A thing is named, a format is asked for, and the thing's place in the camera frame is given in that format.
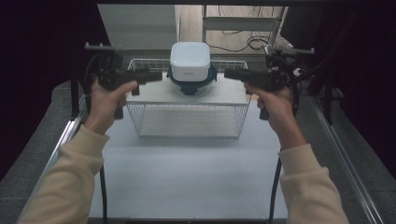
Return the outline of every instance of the handheld controller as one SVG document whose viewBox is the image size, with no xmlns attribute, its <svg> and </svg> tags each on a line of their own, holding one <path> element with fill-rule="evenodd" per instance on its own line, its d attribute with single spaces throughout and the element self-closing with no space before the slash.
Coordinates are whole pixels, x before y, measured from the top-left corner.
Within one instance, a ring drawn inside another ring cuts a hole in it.
<svg viewBox="0 0 396 224">
<path fill-rule="evenodd" d="M 252 71 L 250 69 L 225 69 L 224 77 L 240 80 L 249 85 L 259 87 L 265 91 L 278 91 L 289 84 L 288 67 L 283 60 L 277 57 L 266 56 L 266 71 Z M 268 120 L 267 109 L 262 109 L 260 119 Z"/>
<path fill-rule="evenodd" d="M 108 91 L 114 91 L 119 86 L 130 81 L 136 81 L 139 85 L 147 82 L 163 80 L 162 72 L 150 72 L 149 68 L 136 69 L 134 71 L 122 71 L 119 69 L 109 70 L 96 74 L 99 84 Z M 139 86 L 132 91 L 132 95 L 139 95 Z M 114 114 L 115 119 L 123 119 L 122 108 L 118 107 Z"/>
<path fill-rule="evenodd" d="M 114 91 L 119 86 L 130 81 L 136 81 L 139 85 L 146 84 L 152 81 L 163 80 L 162 72 L 150 72 L 149 68 L 135 69 L 133 70 L 120 70 L 120 62 L 122 56 L 113 52 L 101 55 L 100 62 L 101 68 L 98 73 L 95 73 L 98 77 L 99 84 L 108 91 Z M 132 91 L 132 95 L 139 95 L 139 86 Z M 123 119 L 122 108 L 117 108 L 115 119 Z"/>
</svg>

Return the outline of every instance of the human hand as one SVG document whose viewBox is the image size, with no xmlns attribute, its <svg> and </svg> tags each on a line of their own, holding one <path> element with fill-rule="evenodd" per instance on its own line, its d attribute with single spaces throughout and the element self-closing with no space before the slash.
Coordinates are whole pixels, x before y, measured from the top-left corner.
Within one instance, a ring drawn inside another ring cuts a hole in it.
<svg viewBox="0 0 396 224">
<path fill-rule="evenodd" d="M 268 122 L 276 132 L 282 149 L 306 144 L 303 134 L 293 116 L 291 94 L 289 88 L 275 92 L 264 91 L 245 83 L 245 88 L 258 95 L 257 107 L 266 108 L 269 113 Z"/>
<path fill-rule="evenodd" d="M 85 128 L 105 134 L 114 122 L 117 107 L 126 105 L 126 93 L 136 89 L 137 82 L 125 83 L 114 91 L 101 87 L 96 79 L 91 88 L 91 112 L 85 121 Z"/>
</svg>

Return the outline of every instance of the dark background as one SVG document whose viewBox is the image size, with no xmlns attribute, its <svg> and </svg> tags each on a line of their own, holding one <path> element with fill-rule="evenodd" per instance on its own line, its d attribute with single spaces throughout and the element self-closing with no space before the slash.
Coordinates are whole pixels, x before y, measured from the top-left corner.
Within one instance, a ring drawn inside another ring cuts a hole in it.
<svg viewBox="0 0 396 224">
<path fill-rule="evenodd" d="M 52 2 L 0 6 L 1 178 L 45 115 L 52 90 L 71 73 L 83 76 L 93 55 L 85 43 L 108 44 L 96 4 Z"/>
<path fill-rule="evenodd" d="M 326 11 L 315 44 L 320 58 L 345 10 Z M 369 1 L 352 27 L 334 65 L 341 107 L 393 176 L 396 150 L 396 18 L 390 1 Z M 51 91 L 81 78 L 92 53 L 85 42 L 108 44 L 96 4 L 8 1 L 0 6 L 0 176 L 18 158 L 50 105 Z"/>
</svg>

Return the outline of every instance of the white box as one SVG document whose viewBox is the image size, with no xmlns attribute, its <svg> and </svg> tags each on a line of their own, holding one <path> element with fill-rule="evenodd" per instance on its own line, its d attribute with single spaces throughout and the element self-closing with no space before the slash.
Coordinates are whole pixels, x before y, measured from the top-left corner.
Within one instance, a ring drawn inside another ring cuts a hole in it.
<svg viewBox="0 0 396 224">
<path fill-rule="evenodd" d="M 177 81 L 204 81 L 210 67 L 209 46 L 202 42 L 174 44 L 171 50 L 171 66 L 173 78 Z"/>
</svg>

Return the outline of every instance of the white table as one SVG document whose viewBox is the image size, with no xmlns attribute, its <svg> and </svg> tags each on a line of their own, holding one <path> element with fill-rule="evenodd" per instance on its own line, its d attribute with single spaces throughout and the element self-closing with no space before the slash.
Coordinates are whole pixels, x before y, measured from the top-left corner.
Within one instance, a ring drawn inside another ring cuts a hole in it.
<svg viewBox="0 0 396 224">
<path fill-rule="evenodd" d="M 103 152 L 108 216 L 268 218 L 280 145 L 259 114 L 251 104 L 238 139 L 139 138 L 130 117 L 117 120 Z M 101 217 L 95 181 L 90 217 Z M 275 218 L 285 217 L 278 188 Z"/>
</svg>

